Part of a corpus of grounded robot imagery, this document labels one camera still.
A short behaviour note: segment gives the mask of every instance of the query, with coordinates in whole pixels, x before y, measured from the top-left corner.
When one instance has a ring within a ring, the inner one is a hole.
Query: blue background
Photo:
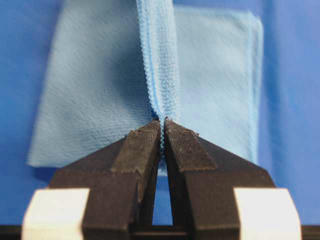
[[[175,0],[250,10],[264,27],[259,164],[289,189],[303,224],[320,224],[320,1]],[[0,0],[0,224],[21,224],[53,168],[25,164],[62,0]],[[170,224],[159,177],[154,223]]]

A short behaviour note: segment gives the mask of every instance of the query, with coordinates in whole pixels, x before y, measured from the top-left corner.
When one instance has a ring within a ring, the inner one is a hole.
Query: white block
[[[285,188],[234,188],[241,240],[301,240],[294,202]]]
[[[89,188],[37,190],[26,210],[22,240],[82,240]]]

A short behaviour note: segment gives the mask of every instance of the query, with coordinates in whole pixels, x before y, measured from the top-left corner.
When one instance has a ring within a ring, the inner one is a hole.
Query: blue fabric strip
[[[137,0],[143,63],[152,110],[161,125],[164,150],[164,122],[179,122],[179,70],[174,10],[171,0]]]

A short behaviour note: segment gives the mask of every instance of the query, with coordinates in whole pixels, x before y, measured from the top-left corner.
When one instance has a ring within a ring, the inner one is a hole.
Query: folded fabric sample
[[[263,27],[250,12],[175,6],[181,124],[257,163]]]
[[[28,164],[65,166],[145,125],[151,112],[176,122],[181,113],[187,128],[255,161],[260,21],[153,3],[65,2]]]

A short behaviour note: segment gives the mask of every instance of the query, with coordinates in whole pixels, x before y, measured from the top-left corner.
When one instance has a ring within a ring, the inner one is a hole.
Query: clamp jaw
[[[164,138],[173,226],[152,226],[160,132],[154,120],[57,170],[50,189],[90,188],[84,239],[240,239],[234,188],[274,182],[265,169],[170,120]],[[318,232],[302,228],[303,239]]]

